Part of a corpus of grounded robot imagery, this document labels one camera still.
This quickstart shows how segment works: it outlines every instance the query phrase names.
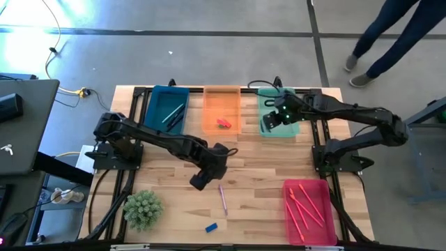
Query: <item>shoe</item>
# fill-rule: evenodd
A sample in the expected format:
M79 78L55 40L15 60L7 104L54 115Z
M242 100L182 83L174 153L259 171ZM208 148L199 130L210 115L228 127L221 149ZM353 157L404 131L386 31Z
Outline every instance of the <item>shoe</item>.
M357 77L354 77L353 79L350 79L349 83L353 87L362 88L372 83L373 81L375 81L375 79L367 77L366 74L362 74Z
M344 70L350 72L356 67L356 64L357 64L357 57L355 55L350 55L346 60L346 65L344 66Z

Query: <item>potted succulent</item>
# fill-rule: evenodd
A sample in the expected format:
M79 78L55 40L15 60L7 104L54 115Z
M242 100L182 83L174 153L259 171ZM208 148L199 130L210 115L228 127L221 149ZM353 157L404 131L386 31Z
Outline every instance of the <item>potted succulent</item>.
M161 200L153 191L142 190L134 195L129 195L124 204L125 220L131 229L146 231L158 220L163 211Z

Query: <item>wooden tabletop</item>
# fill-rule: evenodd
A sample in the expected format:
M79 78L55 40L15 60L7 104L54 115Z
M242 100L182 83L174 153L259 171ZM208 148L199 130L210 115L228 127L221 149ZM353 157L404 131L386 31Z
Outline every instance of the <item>wooden tabletop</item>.
M117 86L111 110L128 116L134 86ZM325 94L342 100L338 88L324 88ZM288 178L318 178L311 157L313 143L309 122L300 122L300 133L293 138L265 138L259 134L257 97L242 93L242 133L226 137L207 137L201 131L201 93L191 93L187 108L184 134L206 139L209 145L220 142L239 152L228 158L228 170L221 181L211 181L203 191L189 184L198 172L193 164L181 161L165 149L145 144L141 169L134 181L133 193L153 190L162 200L165 210L154 228L136 232L128 227L126 243L239 243L239 244L288 244L284 226L282 185ZM347 121L328 121L332 138L350 137ZM95 175L90 195L102 172ZM92 227L108 211L117 171L110 171L98 187L92 208ZM367 204L358 177L339 173L341 193L347 213L365 236L374 238ZM222 184L228 207L224 215L218 185ZM334 225L342 239L339 218L334 209ZM88 211L79 237L88 234ZM121 219L117 213L114 233ZM217 231L207 234L205 227L216 222Z

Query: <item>person's leg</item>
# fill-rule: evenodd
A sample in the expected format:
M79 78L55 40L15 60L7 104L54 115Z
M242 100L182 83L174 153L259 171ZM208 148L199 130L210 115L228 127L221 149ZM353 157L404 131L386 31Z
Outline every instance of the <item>person's leg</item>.
M419 0L387 0L376 20L358 40L353 55L358 59L370 50L378 37L400 20Z
M446 1L421 0L397 41L364 75L350 80L354 87L364 87L394 66L421 38L446 17Z

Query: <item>orange plastic bin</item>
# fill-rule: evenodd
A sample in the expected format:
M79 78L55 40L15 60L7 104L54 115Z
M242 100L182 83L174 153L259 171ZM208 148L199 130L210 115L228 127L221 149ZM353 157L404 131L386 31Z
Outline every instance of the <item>orange plastic bin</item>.
M203 117L201 127L207 135L237 135L241 133L239 86L205 86L203 89ZM230 128L219 128L223 119Z

